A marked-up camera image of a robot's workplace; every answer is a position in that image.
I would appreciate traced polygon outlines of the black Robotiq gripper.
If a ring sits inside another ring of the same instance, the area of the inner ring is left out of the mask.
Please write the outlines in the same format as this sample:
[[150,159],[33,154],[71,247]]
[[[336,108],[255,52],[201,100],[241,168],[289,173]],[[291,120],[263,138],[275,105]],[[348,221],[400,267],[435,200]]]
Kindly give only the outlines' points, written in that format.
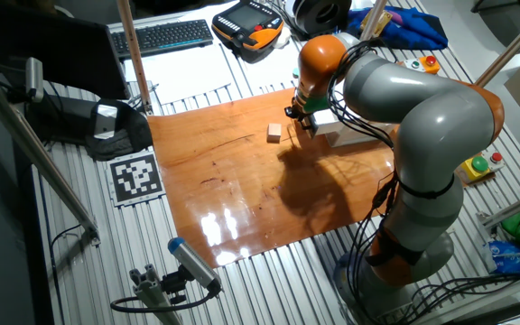
[[304,113],[300,108],[289,106],[284,109],[284,113],[291,119],[301,122],[308,114]]

